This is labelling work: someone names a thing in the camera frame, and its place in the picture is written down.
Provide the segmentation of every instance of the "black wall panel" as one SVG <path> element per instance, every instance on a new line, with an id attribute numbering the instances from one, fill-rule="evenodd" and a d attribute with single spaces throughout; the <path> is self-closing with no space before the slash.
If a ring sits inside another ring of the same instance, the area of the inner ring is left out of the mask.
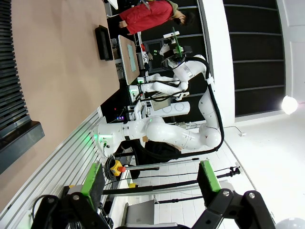
<path id="1" fill-rule="evenodd" d="M 285 87 L 235 92 L 235 116 L 281 109 Z"/>
<path id="2" fill-rule="evenodd" d="M 277 8 L 275 0 L 224 0 L 224 4 L 258 6 L 273 9 Z"/>
<path id="3" fill-rule="evenodd" d="M 235 89 L 285 84 L 284 62 L 235 63 Z"/>
<path id="4" fill-rule="evenodd" d="M 157 27 L 145 30 L 142 32 L 142 41 L 149 41 L 154 39 L 163 38 L 164 34 L 170 33 L 173 31 L 173 27 L 176 31 L 180 32 L 180 35 L 190 35 L 190 34 L 199 34 L 203 33 L 200 14 L 197 8 L 194 9 L 185 9 L 184 11 L 192 12 L 195 14 L 195 22 L 189 26 L 177 25 L 173 21 L 168 21 Z"/>
<path id="5" fill-rule="evenodd" d="M 190 46 L 193 56 L 200 54 L 206 58 L 203 36 L 179 38 L 178 42 L 181 46 Z"/>
<path id="6" fill-rule="evenodd" d="M 172 0 L 172 2 L 177 3 L 179 7 L 197 6 L 197 1 L 196 0 Z"/>
<path id="7" fill-rule="evenodd" d="M 233 61 L 284 58 L 281 36 L 231 34 L 230 40 Z"/>
<path id="8" fill-rule="evenodd" d="M 285 58 L 276 0 L 223 0 L 234 66 L 235 115 L 280 109 Z"/>
<path id="9" fill-rule="evenodd" d="M 230 32 L 281 33 L 278 12 L 248 7 L 225 7 Z"/>

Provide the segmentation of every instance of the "wall light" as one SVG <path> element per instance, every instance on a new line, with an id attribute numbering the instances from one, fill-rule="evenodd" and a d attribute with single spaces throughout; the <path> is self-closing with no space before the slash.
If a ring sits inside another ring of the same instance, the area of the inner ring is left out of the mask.
<path id="1" fill-rule="evenodd" d="M 286 95 L 282 102 L 282 109 L 287 115 L 291 115 L 297 110 L 298 103 L 295 98 Z"/>

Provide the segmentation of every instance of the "red object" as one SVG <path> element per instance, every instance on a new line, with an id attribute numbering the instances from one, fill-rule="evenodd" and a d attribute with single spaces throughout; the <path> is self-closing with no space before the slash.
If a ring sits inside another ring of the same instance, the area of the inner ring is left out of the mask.
<path id="1" fill-rule="evenodd" d="M 121 173 L 125 172 L 126 171 L 126 168 L 125 167 L 118 167 L 118 171 L 120 171 Z"/>
<path id="2" fill-rule="evenodd" d="M 132 7 L 120 13 L 122 21 L 126 21 L 130 34 L 135 34 L 161 25 L 171 19 L 173 8 L 167 1 L 151 1 L 150 10 L 144 5 Z"/>
<path id="3" fill-rule="evenodd" d="M 145 51 L 145 46 L 144 46 L 144 44 L 141 44 L 141 48 L 142 48 L 142 51 L 144 52 L 144 51 Z"/>

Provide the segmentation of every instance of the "cable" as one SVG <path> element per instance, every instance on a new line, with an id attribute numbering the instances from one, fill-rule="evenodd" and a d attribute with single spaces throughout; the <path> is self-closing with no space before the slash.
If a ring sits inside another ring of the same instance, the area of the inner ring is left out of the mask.
<path id="1" fill-rule="evenodd" d="M 124 109 L 123 109 L 122 112 L 120 113 L 119 117 L 123 114 L 123 112 L 124 112 Z M 116 119 L 114 119 L 112 122 L 109 122 L 109 123 L 113 123 L 113 122 L 116 121 L 116 120 L 118 120 L 118 119 L 116 118 Z"/>
<path id="2" fill-rule="evenodd" d="M 35 215 L 35 213 L 34 213 L 34 211 L 35 211 L 35 205 L 37 204 L 38 200 L 40 200 L 41 198 L 44 198 L 44 197 L 48 197 L 48 196 L 49 196 L 49 195 L 41 195 L 40 197 L 38 197 L 38 198 L 34 201 L 33 207 L 32 207 L 32 219 L 33 219 L 33 221 L 34 221 L 34 215 Z"/>
<path id="3" fill-rule="evenodd" d="M 233 125 L 233 126 L 227 126 L 227 127 L 224 127 L 224 129 L 225 128 L 229 128 L 229 127 L 235 127 L 241 134 L 242 134 L 242 132 L 240 131 L 240 129 L 238 129 L 238 127 L 237 126 L 235 126 L 235 125 Z"/>
<path id="4" fill-rule="evenodd" d="M 150 177 L 173 177 L 173 176 L 182 176 L 182 175 L 188 175 L 188 174 L 198 174 L 198 173 L 183 173 L 183 174 L 173 174 L 173 175 L 157 175 L 157 176 L 148 176 L 148 177 L 138 177 L 137 179 L 141 179 L 141 178 L 150 178 Z M 114 183 L 114 182 L 118 182 L 118 181 L 121 181 L 121 180 L 115 180 L 113 182 L 109 182 L 108 184 L 106 185 L 109 185 L 111 183 Z"/>
<path id="5" fill-rule="evenodd" d="M 216 170 L 214 172 L 219 172 L 219 171 L 222 171 L 222 170 L 226 170 L 226 169 L 231 169 L 231 168 L 236 168 L 236 166 L 234 167 L 230 167 L 230 168 L 223 168 L 223 169 L 220 169 L 220 170 Z M 198 174 L 198 173 L 183 173 L 183 174 L 173 174 L 173 175 L 157 175 L 157 176 L 147 176 L 147 177 L 138 177 L 137 179 L 141 179 L 141 178 L 151 178 L 151 177 L 173 177 L 173 176 L 183 176 L 183 175 L 188 175 L 188 174 Z M 128 180 L 128 179 L 131 179 L 130 178 L 125 178 L 125 179 L 120 179 L 120 180 L 115 180 L 115 181 L 112 181 L 112 182 L 109 182 L 108 184 L 106 185 L 109 185 L 111 183 L 114 183 L 114 182 L 118 182 L 118 181 L 121 181 L 121 180 Z"/>
<path id="6" fill-rule="evenodd" d="M 183 194 L 189 195 L 189 196 L 198 196 L 198 195 L 200 195 L 200 194 L 187 194 L 187 193 L 184 193 L 184 192 L 180 192 L 180 193 L 183 193 Z"/>
<path id="7" fill-rule="evenodd" d="M 223 170 L 226 170 L 226 169 L 231 169 L 231 168 L 237 168 L 237 166 L 234 166 L 234 167 L 229 167 L 229 168 L 223 168 L 223 169 L 219 169 L 219 170 L 216 170 L 214 172 L 219 172 L 219 171 L 223 171 Z"/>

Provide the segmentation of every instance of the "person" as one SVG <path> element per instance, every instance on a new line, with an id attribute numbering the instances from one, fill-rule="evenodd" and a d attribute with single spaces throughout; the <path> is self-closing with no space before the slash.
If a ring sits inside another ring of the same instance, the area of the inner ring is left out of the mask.
<path id="1" fill-rule="evenodd" d="M 178 5 L 169 0 L 155 0 L 148 4 L 149 8 L 145 4 L 140 4 L 108 18 L 110 38 L 117 38 L 118 35 L 128 37 L 169 20 L 183 26 L 194 21 L 193 13 L 179 11 Z"/>

